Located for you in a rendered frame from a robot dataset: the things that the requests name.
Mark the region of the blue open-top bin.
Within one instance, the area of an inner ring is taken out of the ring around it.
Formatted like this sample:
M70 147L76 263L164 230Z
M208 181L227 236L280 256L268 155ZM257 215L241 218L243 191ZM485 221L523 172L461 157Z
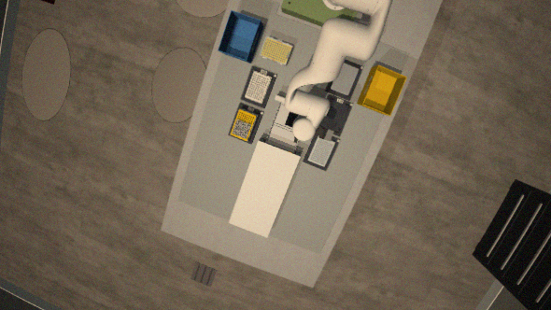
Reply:
M258 46L263 27L261 20L231 10L218 51L251 63L255 53L252 50Z

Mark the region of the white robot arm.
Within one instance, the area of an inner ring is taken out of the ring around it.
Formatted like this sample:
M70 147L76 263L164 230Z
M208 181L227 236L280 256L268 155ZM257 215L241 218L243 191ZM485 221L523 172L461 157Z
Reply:
M290 81L285 108L298 116L292 126L294 136L310 140L314 135L331 141L333 131L319 128L328 114L330 101L313 93L297 90L308 84L334 81L346 56L362 61L373 55L383 33L392 0L323 0L332 10L348 8L371 16L369 25L342 18L330 18L322 25L311 64L298 71Z

